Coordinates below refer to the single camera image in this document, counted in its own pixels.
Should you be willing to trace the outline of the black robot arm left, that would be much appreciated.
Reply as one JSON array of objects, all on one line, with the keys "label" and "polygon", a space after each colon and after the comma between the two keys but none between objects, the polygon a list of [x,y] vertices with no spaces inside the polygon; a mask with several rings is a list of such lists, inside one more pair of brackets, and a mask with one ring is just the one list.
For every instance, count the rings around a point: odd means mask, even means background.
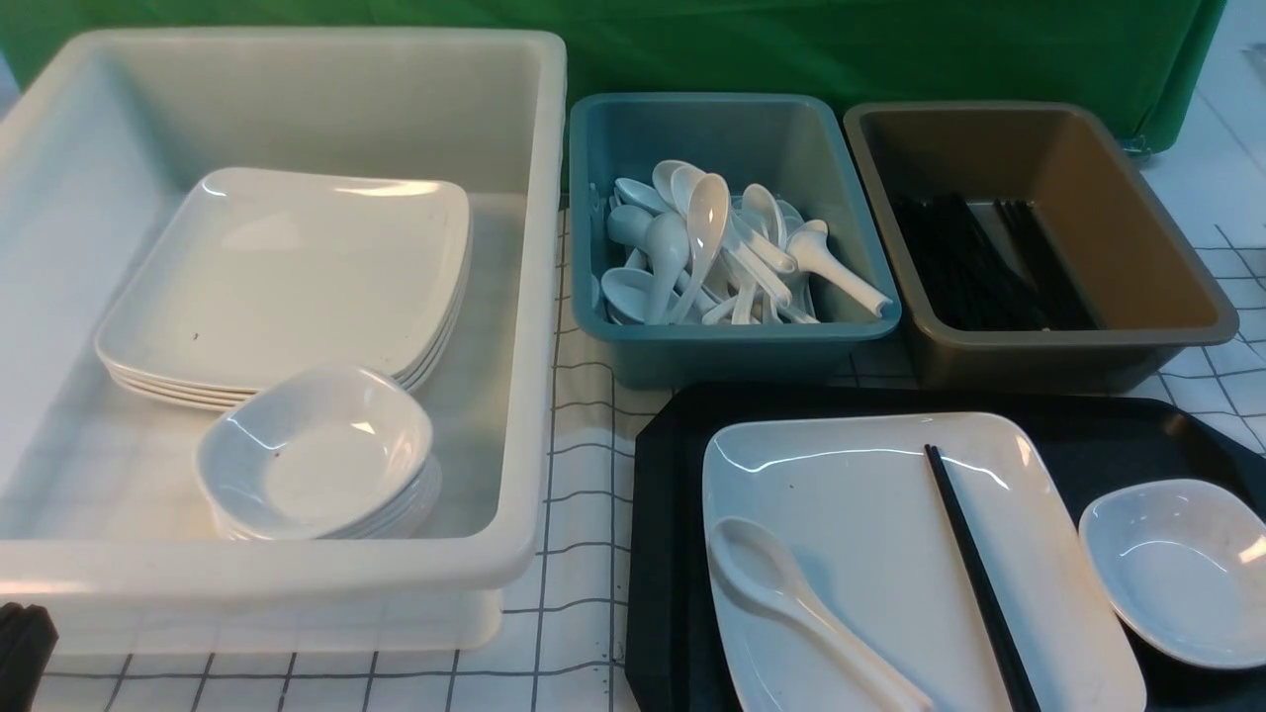
[{"label": "black robot arm left", "polygon": [[3,604],[1,711],[30,709],[57,640],[44,606]]}]

